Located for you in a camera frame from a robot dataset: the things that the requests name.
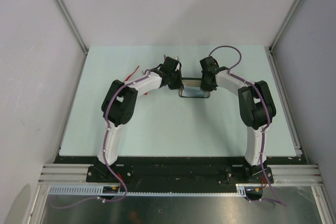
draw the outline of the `robotic arm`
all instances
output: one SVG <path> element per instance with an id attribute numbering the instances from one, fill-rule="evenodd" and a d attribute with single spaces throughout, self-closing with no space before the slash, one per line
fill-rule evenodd
<path id="1" fill-rule="evenodd" d="M 245 82 L 234 78 L 229 74 L 228 68 L 219 67 L 217 61 L 209 56 L 200 61 L 202 66 L 201 89 L 204 91 L 216 90 L 216 87 L 227 89 L 238 96 L 240 117 L 247 126 L 247 149 L 245 161 L 253 170 L 260 165 L 260 150 L 262 145 L 262 130 L 267 124 L 267 117 L 261 102 L 255 102 L 258 98 L 256 91 Z M 270 116 L 270 121 L 276 115 L 276 108 L 265 81 L 255 82 L 254 85 L 261 93 Z M 262 162 L 266 161 L 263 153 Z"/>
<path id="2" fill-rule="evenodd" d="M 170 89 L 180 89 L 182 85 L 181 63 L 177 59 L 166 57 L 163 64 L 149 70 L 146 77 L 128 83 L 115 80 L 101 106 L 103 116 L 109 120 L 108 133 L 104 139 L 103 148 L 98 154 L 98 160 L 105 163 L 103 152 L 106 153 L 108 165 L 113 164 L 118 157 L 118 146 L 120 135 L 124 124 L 128 123 L 133 115 L 137 97 L 162 86 L 168 85 Z M 113 96 L 117 93 L 116 99 L 112 101 L 110 109 L 108 106 Z"/>

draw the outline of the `black joint housing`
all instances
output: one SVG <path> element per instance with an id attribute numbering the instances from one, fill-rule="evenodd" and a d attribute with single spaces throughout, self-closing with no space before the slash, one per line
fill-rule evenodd
<path id="1" fill-rule="evenodd" d="M 168 85 L 169 89 L 183 88 L 181 63 L 178 60 L 166 57 L 160 68 L 151 69 L 151 72 L 157 73 L 162 78 L 160 87 Z"/>
<path id="2" fill-rule="evenodd" d="M 228 68 L 219 67 L 217 61 L 212 56 L 206 57 L 199 62 L 202 67 L 201 90 L 209 92 L 217 90 L 216 74 Z"/>
<path id="3" fill-rule="evenodd" d="M 103 112 L 103 117 L 105 118 L 107 107 L 117 90 L 122 87 L 125 83 L 119 80 L 112 82 L 109 91 L 101 105 L 101 110 Z M 117 98 L 112 103 L 110 108 L 108 119 L 116 127 L 120 124 L 128 123 L 133 115 L 135 102 L 137 101 L 138 91 L 135 88 L 125 87 L 123 88 Z"/>
<path id="4" fill-rule="evenodd" d="M 266 81 L 258 81 L 254 85 L 265 101 L 270 121 L 272 122 L 272 118 L 276 115 L 277 110 L 268 85 Z M 257 130 L 259 127 L 267 124 L 267 117 L 263 104 L 261 101 L 257 103 L 254 102 L 254 98 L 258 99 L 259 96 L 253 87 L 248 86 L 238 89 L 238 98 L 240 117 L 246 126 Z"/>
<path id="5" fill-rule="evenodd" d="M 267 160 L 263 162 L 264 169 L 267 168 Z M 247 177 L 251 177 L 257 173 L 260 173 L 263 171 L 261 165 L 250 165 L 246 159 L 243 160 L 243 167 L 245 169 L 245 175 Z"/>

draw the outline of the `metal bar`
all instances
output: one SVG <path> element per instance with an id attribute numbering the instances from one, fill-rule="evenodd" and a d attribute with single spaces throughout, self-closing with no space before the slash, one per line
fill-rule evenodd
<path id="1" fill-rule="evenodd" d="M 29 205 L 29 210 L 27 212 L 27 216 L 25 218 L 24 223 L 29 223 L 30 219 L 32 218 L 31 216 L 33 215 L 34 207 L 35 207 L 35 204 L 36 204 L 36 201 L 37 201 L 37 196 L 38 196 L 38 193 L 40 191 L 40 188 L 41 188 L 41 185 L 37 185 L 34 196 L 33 196 L 33 199 L 32 199 L 32 201 Z"/>
<path id="2" fill-rule="evenodd" d="M 299 137 L 298 130 L 297 130 L 297 127 L 296 127 L 295 122 L 294 122 L 292 109 L 290 108 L 290 105 L 289 105 L 289 102 L 288 102 L 288 96 L 287 96 L 286 89 L 285 89 L 285 86 L 283 84 L 279 69 L 277 67 L 274 56 L 270 52 L 268 52 L 268 53 L 266 52 L 266 54 L 267 54 L 267 59 L 268 59 L 268 62 L 269 62 L 270 68 L 271 68 L 271 72 L 272 72 L 273 77 L 274 77 L 274 81 L 275 81 L 277 90 L 278 90 L 278 93 L 279 93 L 281 105 L 284 109 L 284 114 L 285 114 L 286 121 L 287 121 L 287 124 L 288 124 L 288 127 L 289 127 L 290 135 L 291 135 L 292 140 L 293 140 L 294 148 L 296 149 L 297 155 L 302 155 L 302 151 L 304 153 L 305 150 L 301 146 L 300 137 Z"/>
<path id="3" fill-rule="evenodd" d="M 77 168 L 89 168 L 90 165 L 88 164 L 44 164 L 43 165 L 43 168 L 61 168 L 61 167 L 72 167 L 74 169 L 77 169 Z"/>
<path id="4" fill-rule="evenodd" d="M 63 126 L 62 126 L 61 134 L 59 136 L 58 143 L 56 145 L 52 160 L 50 160 L 50 162 L 53 162 L 55 160 L 55 158 L 58 155 L 59 149 L 61 147 L 61 144 L 62 144 L 62 141 L 63 141 L 63 138 L 64 138 L 64 134 L 65 134 L 65 130 L 67 129 L 67 126 L 68 126 L 71 110 L 72 110 L 72 107 L 74 105 L 77 90 L 78 90 L 78 87 L 79 87 L 79 82 L 80 82 L 80 79 L 81 79 L 82 74 L 83 74 L 85 62 L 86 62 L 86 55 L 85 55 L 85 57 L 83 57 L 83 61 L 82 61 L 81 66 L 80 66 L 80 70 L 79 70 L 78 76 L 76 78 L 76 86 L 75 86 L 75 89 L 74 89 L 74 91 L 72 93 L 72 96 L 71 96 L 70 105 L 69 105 L 68 111 L 66 113 L 66 117 L 65 117 L 65 120 L 64 120 L 64 123 L 63 123 Z"/>
<path id="5" fill-rule="evenodd" d="M 326 189 L 322 187 L 311 187 L 317 208 L 323 224 L 336 223 L 335 215 L 326 194 Z"/>
<path id="6" fill-rule="evenodd" d="M 57 169 L 57 173 L 59 174 L 63 174 L 63 173 L 73 173 L 73 174 L 86 174 L 88 171 L 88 168 L 86 167 L 83 167 L 83 168 L 77 168 L 75 171 L 73 168 L 59 168 Z M 55 169 L 53 167 L 48 167 L 48 168 L 43 168 L 42 169 L 42 174 L 48 174 L 48 173 L 54 173 L 55 172 Z"/>
<path id="7" fill-rule="evenodd" d="M 287 30 L 289 24 L 291 23 L 291 21 L 295 17 L 295 14 L 298 12 L 299 7 L 303 3 L 303 1 L 304 0 L 294 0 L 292 5 L 290 6 L 289 11 L 288 11 L 287 15 L 285 16 L 285 20 L 282 22 L 278 32 L 276 33 L 276 35 L 273 39 L 272 44 L 270 45 L 270 50 L 271 50 L 272 53 L 274 52 L 274 50 L 277 47 L 280 39 L 282 38 L 285 31 Z"/>
<path id="8" fill-rule="evenodd" d="M 77 182 L 82 182 L 86 180 L 86 174 L 85 175 L 69 175 L 69 174 L 42 174 L 40 175 L 39 182 L 44 182 L 48 180 L 53 181 L 71 181 L 75 180 Z"/>
<path id="9" fill-rule="evenodd" d="M 50 187 L 48 185 L 41 185 L 39 187 L 36 201 L 33 204 L 34 207 L 31 213 L 31 218 L 29 218 L 27 222 L 28 224 L 38 224 L 42 220 L 44 206 L 46 205 Z"/>
<path id="10" fill-rule="evenodd" d="M 67 23 L 71 33 L 75 37 L 78 45 L 80 46 L 80 48 L 82 49 L 84 54 L 86 54 L 88 52 L 88 48 L 85 45 L 81 35 L 79 34 L 79 31 L 78 31 L 73 19 L 71 18 L 71 15 L 69 14 L 69 11 L 64 4 L 64 1 L 63 0 L 54 0 L 54 1 L 57 5 L 58 9 L 60 10 L 65 22 Z"/>
<path id="11" fill-rule="evenodd" d="M 269 165 L 274 186 L 323 186 L 318 165 Z"/>

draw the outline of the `gray wall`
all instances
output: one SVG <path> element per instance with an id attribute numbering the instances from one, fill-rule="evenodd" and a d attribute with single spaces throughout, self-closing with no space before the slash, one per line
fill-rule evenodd
<path id="1" fill-rule="evenodd" d="M 268 45 L 293 0 L 64 0 L 90 46 Z"/>
<path id="2" fill-rule="evenodd" d="M 275 51 L 303 148 L 336 208 L 336 0 L 305 0 Z"/>
<path id="3" fill-rule="evenodd" d="M 53 0 L 0 0 L 0 31 L 0 223 L 20 223 L 83 54 Z"/>

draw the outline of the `aluminum frame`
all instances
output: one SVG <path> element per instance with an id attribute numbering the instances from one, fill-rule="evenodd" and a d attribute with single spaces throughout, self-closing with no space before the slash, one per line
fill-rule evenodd
<path id="1" fill-rule="evenodd" d="M 88 47 L 85 45 L 82 36 L 80 35 L 77 26 L 75 24 L 75 22 L 73 21 L 68 8 L 65 6 L 64 1 L 63 0 L 54 0 L 55 4 L 57 6 L 57 8 L 59 9 L 59 11 L 61 12 L 64 21 L 67 23 L 71 33 L 73 34 L 74 38 L 76 39 L 79 47 L 81 48 L 81 50 L 83 51 L 84 54 L 86 54 L 88 52 Z"/>
<path id="2" fill-rule="evenodd" d="M 296 152 L 297 156 L 301 156 L 302 154 L 304 154 L 305 151 L 304 151 L 304 148 L 301 146 L 299 133 L 298 133 L 297 127 L 295 125 L 292 109 L 289 105 L 288 95 L 287 95 L 285 86 L 283 84 L 281 74 L 279 72 L 279 69 L 278 69 L 278 66 L 276 64 L 276 61 L 275 61 L 275 58 L 274 58 L 273 54 L 269 50 L 266 50 L 266 55 L 267 55 L 267 59 L 268 59 L 268 62 L 269 62 L 270 68 L 271 68 L 271 72 L 272 72 L 272 75 L 273 75 L 273 78 L 274 78 L 274 81 L 275 81 L 275 85 L 276 85 L 277 90 L 278 90 L 278 94 L 280 96 L 280 102 L 281 102 L 281 105 L 284 109 L 285 118 L 286 118 L 286 121 L 287 121 L 287 125 L 289 127 L 290 135 L 291 135 L 292 140 L 293 140 L 293 145 L 294 145 L 295 152 Z"/>
<path id="3" fill-rule="evenodd" d="M 113 185 L 88 183 L 86 177 L 91 165 L 83 164 L 45 164 L 39 185 Z M 268 165 L 272 169 L 274 186 L 323 186 L 318 165 Z M 238 186 L 259 186 L 260 184 L 238 184 Z"/>
<path id="4" fill-rule="evenodd" d="M 286 32 L 288 26 L 290 25 L 291 21 L 295 17 L 295 14 L 298 12 L 301 4 L 303 3 L 304 0 L 294 0 L 292 5 L 290 6 L 288 13 L 285 16 L 285 19 L 283 20 L 279 30 L 277 31 L 271 45 L 270 45 L 270 51 L 273 53 L 275 48 L 277 47 L 280 39 Z"/>
<path id="5" fill-rule="evenodd" d="M 57 157 L 57 155 L 59 153 L 59 149 L 61 147 L 61 144 L 62 144 L 62 141 L 63 141 L 63 138 L 64 138 L 65 130 L 67 129 L 67 126 L 68 126 L 71 110 L 72 110 L 72 107 L 74 105 L 75 97 L 76 97 L 77 90 L 78 90 L 78 87 L 79 87 L 79 82 L 80 82 L 80 79 L 81 79 L 82 74 L 83 74 L 83 70 L 84 70 L 84 66 L 85 66 L 85 62 L 86 62 L 86 56 L 87 56 L 87 53 L 85 53 L 85 55 L 82 59 L 81 65 L 80 65 L 80 69 L 79 69 L 79 72 L 78 72 L 78 75 L 77 75 L 77 78 L 76 78 L 76 85 L 75 85 L 74 91 L 71 95 L 70 105 L 68 107 L 68 110 L 67 110 L 67 113 L 66 113 L 66 116 L 65 116 L 65 119 L 64 119 L 64 123 L 63 123 L 62 129 L 61 129 L 61 133 L 60 133 L 60 136 L 58 138 L 54 154 L 52 155 L 51 162 L 53 162 L 55 160 L 55 158 Z"/>
<path id="6" fill-rule="evenodd" d="M 47 202 L 49 185 L 38 185 L 35 191 L 34 201 L 29 209 L 24 223 L 40 223 L 43 217 L 44 207 Z"/>
<path id="7" fill-rule="evenodd" d="M 314 194 L 322 223 L 336 223 L 336 218 L 331 207 L 326 187 L 324 185 L 321 187 L 311 187 L 311 190 Z"/>

